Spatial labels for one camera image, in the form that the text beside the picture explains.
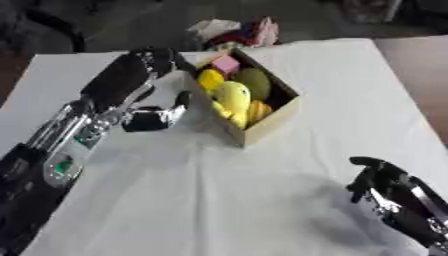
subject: green ball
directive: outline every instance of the green ball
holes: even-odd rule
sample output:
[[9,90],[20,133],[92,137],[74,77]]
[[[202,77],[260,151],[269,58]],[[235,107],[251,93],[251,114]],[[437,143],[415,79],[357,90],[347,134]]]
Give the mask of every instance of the green ball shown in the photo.
[[271,82],[259,69],[245,68],[238,72],[233,80],[244,84],[249,89],[252,100],[265,101],[271,94]]

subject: yellow toy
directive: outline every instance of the yellow toy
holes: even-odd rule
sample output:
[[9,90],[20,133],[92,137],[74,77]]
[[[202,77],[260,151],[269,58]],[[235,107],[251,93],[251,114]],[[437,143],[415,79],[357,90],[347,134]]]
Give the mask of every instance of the yellow toy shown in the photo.
[[261,119],[272,113],[272,108],[259,100],[254,100],[250,103],[247,111],[248,125],[253,125]]
[[224,76],[214,69],[206,69],[198,77],[198,83],[204,87],[208,94],[213,94],[218,85],[224,83]]
[[215,108],[224,118],[234,122],[240,129],[247,126],[247,110],[250,105],[250,91],[244,84],[224,82],[214,92]]

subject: table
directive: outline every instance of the table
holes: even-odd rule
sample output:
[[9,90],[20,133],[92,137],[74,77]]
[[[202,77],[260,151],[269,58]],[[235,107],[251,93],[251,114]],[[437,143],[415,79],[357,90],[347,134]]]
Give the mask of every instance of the table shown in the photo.
[[[115,130],[24,256],[424,255],[366,218],[344,188],[359,173],[348,158],[366,155],[448,198],[446,149],[373,42],[297,42],[248,54],[301,94],[297,115],[245,150],[224,143],[197,107],[188,112],[196,119],[169,131]],[[0,154],[115,56],[34,59],[0,112]]]

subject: robotic arm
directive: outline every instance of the robotic arm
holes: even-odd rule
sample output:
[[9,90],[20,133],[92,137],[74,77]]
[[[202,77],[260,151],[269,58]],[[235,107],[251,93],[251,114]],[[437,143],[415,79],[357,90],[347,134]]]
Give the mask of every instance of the robotic arm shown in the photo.
[[118,57],[26,143],[0,159],[0,255],[19,255],[49,220],[108,132],[155,131],[174,125],[189,106],[180,92],[169,109],[133,107],[150,96],[152,81],[194,67],[170,49],[141,49]]
[[429,249],[430,256],[448,255],[448,205],[426,183],[397,166],[369,157],[352,157],[365,166],[347,186],[351,202],[366,200],[389,227]]

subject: toy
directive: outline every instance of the toy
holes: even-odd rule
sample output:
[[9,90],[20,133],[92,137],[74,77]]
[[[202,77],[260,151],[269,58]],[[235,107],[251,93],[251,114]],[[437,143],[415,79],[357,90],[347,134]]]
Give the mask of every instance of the toy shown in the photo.
[[221,116],[234,122],[240,129],[246,128],[250,91],[245,85],[233,81],[224,82],[214,92],[214,98],[216,101],[213,108]]
[[256,68],[245,68],[238,72],[234,79],[247,86],[252,100],[265,101],[271,94],[271,82],[266,74]]
[[228,77],[229,74],[238,72],[240,63],[229,55],[224,55],[214,60],[212,67]]
[[206,69],[198,77],[198,83],[204,87],[208,94],[213,94],[218,85],[224,81],[224,76],[214,69]]
[[247,111],[248,125],[255,124],[272,112],[272,108],[269,105],[264,104],[259,100],[252,101],[252,103],[250,103],[249,110]]

